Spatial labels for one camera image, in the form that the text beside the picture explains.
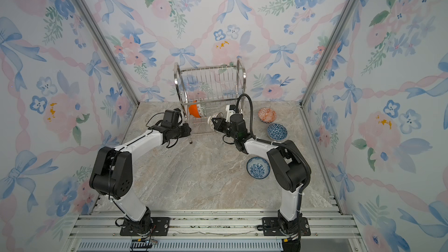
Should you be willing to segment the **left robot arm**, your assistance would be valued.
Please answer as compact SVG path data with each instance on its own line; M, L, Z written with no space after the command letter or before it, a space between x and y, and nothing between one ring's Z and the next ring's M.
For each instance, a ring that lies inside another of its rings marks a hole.
M172 127L152 126L143 134L116 147L98 151L89 180L91 189L107 197L123 214L120 234L148 236L157 228L151 210L142 203L133 189L133 161L171 140L189 137L188 124Z

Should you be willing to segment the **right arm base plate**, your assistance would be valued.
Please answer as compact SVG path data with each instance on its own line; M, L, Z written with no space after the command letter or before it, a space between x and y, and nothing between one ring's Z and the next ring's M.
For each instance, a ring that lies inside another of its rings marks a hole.
M310 225L305 217L297 217L295 220L287 221L281 217L263 217L261 225L257 226L258 231L262 231L264 236L285 236L295 235L310 236Z

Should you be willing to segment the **green patterned ceramic bowl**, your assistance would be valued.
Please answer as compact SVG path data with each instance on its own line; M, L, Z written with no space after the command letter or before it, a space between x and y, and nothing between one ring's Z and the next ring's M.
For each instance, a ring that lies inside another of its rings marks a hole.
M205 118L207 116L207 109L203 103L197 105L197 109L201 118Z

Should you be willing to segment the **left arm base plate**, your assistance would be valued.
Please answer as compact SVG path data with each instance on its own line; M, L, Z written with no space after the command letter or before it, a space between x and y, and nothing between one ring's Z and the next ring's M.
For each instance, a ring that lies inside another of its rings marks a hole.
M121 225L115 225L121 228L120 236L167 236L170 228L169 217L150 217L143 218L139 222L124 218Z

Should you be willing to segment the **orange plastic bowl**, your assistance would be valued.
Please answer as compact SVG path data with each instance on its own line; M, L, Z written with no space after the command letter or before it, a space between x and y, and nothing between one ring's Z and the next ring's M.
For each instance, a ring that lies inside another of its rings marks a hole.
M197 103L197 101L194 101L194 104L189 106L189 113L191 116L200 119L203 117L203 111L201 108L201 105Z

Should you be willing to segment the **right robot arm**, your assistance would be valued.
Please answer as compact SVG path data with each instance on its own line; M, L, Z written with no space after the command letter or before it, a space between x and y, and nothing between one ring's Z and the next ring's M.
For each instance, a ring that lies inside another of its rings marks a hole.
M282 188L277 225L273 230L286 236L298 235L301 231L303 190L310 183L311 169L294 142L271 142L253 135L247 129L243 115L238 113L228 119L209 117L208 122L215 131L231 138L238 151L269 161L276 182Z

